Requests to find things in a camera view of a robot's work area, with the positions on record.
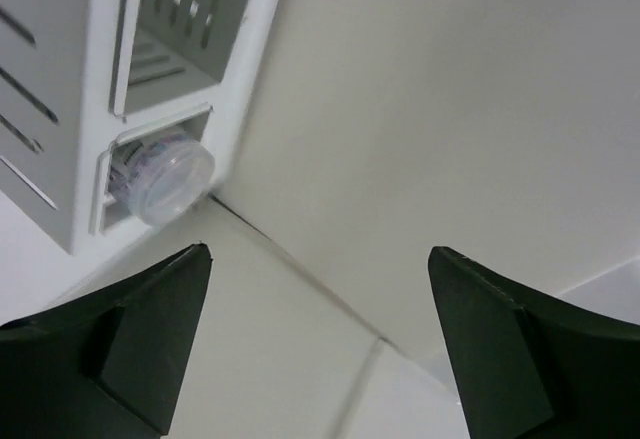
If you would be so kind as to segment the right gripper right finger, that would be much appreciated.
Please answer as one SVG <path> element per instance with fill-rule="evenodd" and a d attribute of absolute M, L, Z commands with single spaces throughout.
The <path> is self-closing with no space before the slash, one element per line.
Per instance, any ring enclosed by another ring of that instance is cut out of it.
<path fill-rule="evenodd" d="M 428 273 L 472 438 L 636 438 L 639 328 L 437 246 Z"/>

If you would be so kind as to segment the clear jar purple clips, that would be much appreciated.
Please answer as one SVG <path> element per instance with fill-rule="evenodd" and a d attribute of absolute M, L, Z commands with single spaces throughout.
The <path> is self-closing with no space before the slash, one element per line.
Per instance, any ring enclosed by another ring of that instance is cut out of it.
<path fill-rule="evenodd" d="M 115 148 L 108 192 L 149 226 L 173 221 L 197 201 L 215 171 L 215 159 L 179 126 Z"/>

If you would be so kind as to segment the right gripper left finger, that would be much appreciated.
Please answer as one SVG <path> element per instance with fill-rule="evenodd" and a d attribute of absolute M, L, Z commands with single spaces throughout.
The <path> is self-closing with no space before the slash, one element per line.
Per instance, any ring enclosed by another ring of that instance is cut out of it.
<path fill-rule="evenodd" d="M 4 438 L 168 435 L 212 257 L 193 244 L 119 282 L 1 327 Z"/>

